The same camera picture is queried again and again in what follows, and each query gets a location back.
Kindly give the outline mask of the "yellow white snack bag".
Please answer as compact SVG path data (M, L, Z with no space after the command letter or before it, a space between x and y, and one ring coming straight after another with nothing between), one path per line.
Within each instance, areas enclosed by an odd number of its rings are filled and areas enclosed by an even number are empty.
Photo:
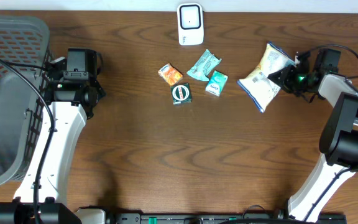
M295 61L286 52L269 42L258 66L248 76L239 79L237 84L253 100L258 110L264 113L280 91L280 87L269 80L268 76L294 64Z

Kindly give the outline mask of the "teal Kleenex tissue pack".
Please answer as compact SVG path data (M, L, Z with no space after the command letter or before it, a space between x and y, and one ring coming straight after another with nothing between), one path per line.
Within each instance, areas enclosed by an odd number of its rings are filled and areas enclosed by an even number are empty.
M215 70L208 84L206 85L205 91L212 95L220 96L227 82L227 79L227 75Z

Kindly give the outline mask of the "light green wrapper pack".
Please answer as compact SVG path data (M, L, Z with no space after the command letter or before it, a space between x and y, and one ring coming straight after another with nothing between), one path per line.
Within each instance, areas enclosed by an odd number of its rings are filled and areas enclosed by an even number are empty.
M187 75L199 81L208 82L209 73L221 62L221 58L217 58L208 49L204 51L198 61L187 71Z

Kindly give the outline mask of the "orange tissue pack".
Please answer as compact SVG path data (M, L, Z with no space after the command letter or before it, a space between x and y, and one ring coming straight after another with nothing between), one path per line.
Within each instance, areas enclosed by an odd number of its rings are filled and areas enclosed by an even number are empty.
M160 68L158 70L158 74L170 86L177 84L183 78L183 75L176 68L174 68L170 63L167 63L162 68Z

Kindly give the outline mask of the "green round-logo box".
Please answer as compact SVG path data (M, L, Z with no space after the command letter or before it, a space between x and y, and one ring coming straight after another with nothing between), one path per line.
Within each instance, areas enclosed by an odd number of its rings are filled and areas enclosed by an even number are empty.
M174 105L191 103L192 95L188 83L178 84L171 87L172 101Z

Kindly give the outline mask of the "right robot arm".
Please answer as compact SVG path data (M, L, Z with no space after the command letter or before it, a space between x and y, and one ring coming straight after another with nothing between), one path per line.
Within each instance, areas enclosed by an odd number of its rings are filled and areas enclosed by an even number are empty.
M289 65L268 76L287 93L313 93L333 111L319 139L320 157L312 173L287 203L286 218L316 222L335 191L358 172L358 89L332 65L307 75Z

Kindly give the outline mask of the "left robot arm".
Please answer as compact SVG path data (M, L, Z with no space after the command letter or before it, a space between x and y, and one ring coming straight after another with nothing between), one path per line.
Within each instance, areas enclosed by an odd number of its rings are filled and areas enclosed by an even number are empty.
M111 223L101 207L67 208L67 183L75 147L93 109L105 96L97 81L100 53L70 49L47 66L41 101L43 125L24 180L11 202L0 202L0 223Z

